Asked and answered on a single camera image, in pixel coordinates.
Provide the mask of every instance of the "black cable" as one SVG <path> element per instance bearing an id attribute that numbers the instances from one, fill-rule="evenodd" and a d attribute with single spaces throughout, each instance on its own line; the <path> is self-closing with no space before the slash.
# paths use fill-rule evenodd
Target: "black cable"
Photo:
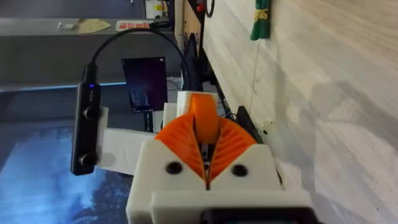
<path id="1" fill-rule="evenodd" d="M 150 32 L 153 34 L 157 34 L 161 37 L 163 37 L 165 40 L 167 40 L 170 44 L 172 44 L 172 46 L 174 47 L 174 49 L 178 52 L 179 56 L 181 57 L 183 66 L 185 67 L 185 71 L 183 68 L 183 72 L 184 73 L 189 73 L 189 68 L 188 68 L 188 63 L 185 60 L 184 56 L 182 55 L 180 49 L 178 48 L 177 44 L 175 44 L 172 40 L 170 40 L 166 35 L 162 34 L 161 32 L 159 32 L 158 30 L 155 29 L 156 25 L 158 24 L 152 24 L 151 28 L 132 28 L 132 29 L 127 29 L 121 32 L 118 32 L 117 34 L 114 34 L 113 36 L 111 36 L 110 38 L 108 38 L 98 49 L 97 51 L 94 53 L 93 57 L 91 58 L 90 63 L 87 65 L 88 68 L 85 69 L 85 73 L 89 73 L 89 75 L 94 76 L 94 77 L 87 77 L 85 76 L 86 79 L 91 79 L 91 80 L 95 80 L 96 79 L 96 65 L 95 62 L 98 58 L 98 56 L 100 55 L 100 53 L 110 44 L 112 43 L 114 40 L 126 35 L 126 34 L 131 34 L 131 33 L 135 33 L 135 32 Z"/>
<path id="2" fill-rule="evenodd" d="M 206 13 L 206 16 L 209 17 L 209 18 L 211 18 L 211 17 L 213 16 L 213 12 L 214 12 L 214 1 L 215 1 L 215 0 L 211 0 L 211 9 L 210 9 L 210 12 L 209 12 L 209 11 L 207 10 L 207 0 L 205 0 L 205 6 L 206 6 L 205 13 Z"/>

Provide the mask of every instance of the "paper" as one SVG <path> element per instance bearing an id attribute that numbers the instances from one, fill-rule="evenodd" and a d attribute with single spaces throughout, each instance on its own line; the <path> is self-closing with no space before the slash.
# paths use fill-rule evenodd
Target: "paper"
<path id="1" fill-rule="evenodd" d="M 100 19 L 80 19 L 77 25 L 79 34 L 91 34 L 111 27 L 111 24 Z"/>

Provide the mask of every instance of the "monitor screen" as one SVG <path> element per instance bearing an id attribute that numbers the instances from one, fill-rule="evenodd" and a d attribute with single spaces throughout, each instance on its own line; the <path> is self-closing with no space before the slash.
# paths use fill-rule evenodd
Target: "monitor screen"
<path id="1" fill-rule="evenodd" d="M 167 102 L 164 57 L 122 59 L 133 112 L 160 111 Z"/>

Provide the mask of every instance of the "wooden panel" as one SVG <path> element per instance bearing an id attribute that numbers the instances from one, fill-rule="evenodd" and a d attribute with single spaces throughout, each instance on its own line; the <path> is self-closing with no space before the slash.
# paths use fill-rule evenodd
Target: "wooden panel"
<path id="1" fill-rule="evenodd" d="M 184 36 L 189 38 L 191 33 L 195 34 L 197 41 L 197 52 L 199 54 L 200 48 L 200 36 L 201 36 L 201 24 L 199 19 L 195 15 L 195 12 L 192 10 L 191 5 L 187 0 L 185 0 L 184 4 Z"/>
<path id="2" fill-rule="evenodd" d="M 203 48 L 244 105 L 287 189 L 325 223 L 398 223 L 398 2 L 273 0 L 270 40 L 249 40 L 254 0 L 217 0 Z"/>

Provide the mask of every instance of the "wooden wall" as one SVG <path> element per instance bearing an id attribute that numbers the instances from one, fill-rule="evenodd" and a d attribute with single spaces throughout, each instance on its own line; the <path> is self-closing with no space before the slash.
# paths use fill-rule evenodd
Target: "wooden wall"
<path id="1" fill-rule="evenodd" d="M 271 39 L 252 42 L 254 3 L 215 0 L 206 18 L 228 103 L 325 223 L 398 223 L 398 1 L 273 0 Z"/>

